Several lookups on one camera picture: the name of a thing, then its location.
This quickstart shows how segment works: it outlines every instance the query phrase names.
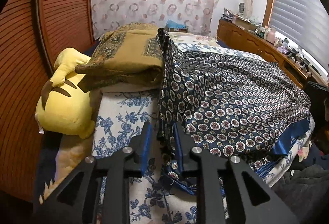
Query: window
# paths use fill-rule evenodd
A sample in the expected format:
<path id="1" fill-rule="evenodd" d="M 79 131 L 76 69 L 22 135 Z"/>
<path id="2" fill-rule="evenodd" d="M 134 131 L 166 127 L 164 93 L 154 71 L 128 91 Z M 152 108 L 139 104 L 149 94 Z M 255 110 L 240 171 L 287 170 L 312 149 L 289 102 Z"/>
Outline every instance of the window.
<path id="1" fill-rule="evenodd" d="M 324 76 L 328 75 L 329 16 L 320 0 L 268 0 L 265 25 L 287 37 Z"/>

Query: yellow plush toy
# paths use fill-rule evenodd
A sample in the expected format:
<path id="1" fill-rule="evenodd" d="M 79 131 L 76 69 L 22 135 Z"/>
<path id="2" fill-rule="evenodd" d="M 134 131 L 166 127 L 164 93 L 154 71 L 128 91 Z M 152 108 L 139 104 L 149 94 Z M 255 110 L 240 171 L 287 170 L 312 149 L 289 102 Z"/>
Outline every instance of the yellow plush toy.
<path id="1" fill-rule="evenodd" d="M 98 93 L 84 93 L 78 83 L 84 75 L 76 74 L 76 65 L 86 64 L 90 57 L 67 48 L 57 57 L 52 78 L 43 86 L 37 103 L 36 119 L 42 128 L 85 139 L 95 128 Z"/>

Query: white and blue floral cloth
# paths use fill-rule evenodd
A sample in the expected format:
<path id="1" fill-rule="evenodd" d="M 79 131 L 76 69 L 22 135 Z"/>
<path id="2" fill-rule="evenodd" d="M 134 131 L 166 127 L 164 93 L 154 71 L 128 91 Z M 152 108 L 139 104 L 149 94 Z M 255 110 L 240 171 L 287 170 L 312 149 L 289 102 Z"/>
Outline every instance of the white and blue floral cloth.
<path id="1" fill-rule="evenodd" d="M 176 42 L 182 51 L 198 50 L 219 54 L 250 57 L 258 60 L 258 55 L 241 51 L 200 46 L 196 44 Z M 112 155 L 115 151 L 127 146 L 133 136 L 140 135 L 145 121 L 155 124 L 155 112 L 159 90 L 131 93 L 104 93 L 101 101 L 96 130 L 94 133 L 92 154 L 97 158 Z M 263 178 L 272 187 L 288 170 L 299 149 L 305 144 L 314 129 L 311 117 L 310 130 L 302 134 L 291 148 L 289 155 L 283 158 Z M 130 178 L 130 220 L 139 224 L 192 224 L 196 221 L 196 197 L 178 189 L 165 190 L 159 182 L 162 167 L 160 146 L 154 132 L 148 171 L 144 177 Z M 101 204 L 104 198 L 105 185 L 101 189 Z M 224 199 L 225 215 L 228 217 Z"/>

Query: dark clothing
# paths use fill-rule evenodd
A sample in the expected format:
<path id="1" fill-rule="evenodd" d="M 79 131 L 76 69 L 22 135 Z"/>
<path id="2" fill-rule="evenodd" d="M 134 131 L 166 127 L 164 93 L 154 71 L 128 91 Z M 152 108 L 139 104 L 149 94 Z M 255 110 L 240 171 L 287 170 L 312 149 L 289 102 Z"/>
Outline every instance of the dark clothing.
<path id="1" fill-rule="evenodd" d="M 45 184 L 49 186 L 50 181 L 54 182 L 56 173 L 56 155 L 60 148 L 62 134 L 47 131 L 42 138 L 42 148 L 40 150 L 37 174 L 34 180 L 33 189 L 33 210 L 40 206 L 39 197 L 43 197 Z"/>
<path id="2" fill-rule="evenodd" d="M 299 156 L 296 155 L 296 157 L 294 158 L 294 160 L 291 163 L 291 166 L 289 168 L 289 170 L 299 170 L 302 171 L 305 168 L 307 168 L 307 166 L 305 166 L 303 163 L 299 162 Z"/>
<path id="3" fill-rule="evenodd" d="M 290 171 L 272 187 L 301 224 L 325 223 L 329 209 L 329 170 L 312 165 L 303 171 Z"/>
<path id="4" fill-rule="evenodd" d="M 313 143 L 307 158 L 302 161 L 302 164 L 306 167 L 319 165 L 323 169 L 329 169 L 329 155 L 321 155 L 321 151 Z"/>

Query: wooden dresser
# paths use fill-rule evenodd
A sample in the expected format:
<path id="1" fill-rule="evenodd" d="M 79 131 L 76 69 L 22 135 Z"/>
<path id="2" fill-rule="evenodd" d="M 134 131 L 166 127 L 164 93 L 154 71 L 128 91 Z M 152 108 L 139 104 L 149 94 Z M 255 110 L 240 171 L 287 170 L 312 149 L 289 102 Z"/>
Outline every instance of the wooden dresser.
<path id="1" fill-rule="evenodd" d="M 287 76 L 300 88 L 304 88 L 309 80 L 297 65 L 287 55 L 277 51 L 273 44 L 233 23 L 220 20 L 217 39 L 224 41 L 231 49 L 255 53 L 268 62 L 277 62 Z"/>

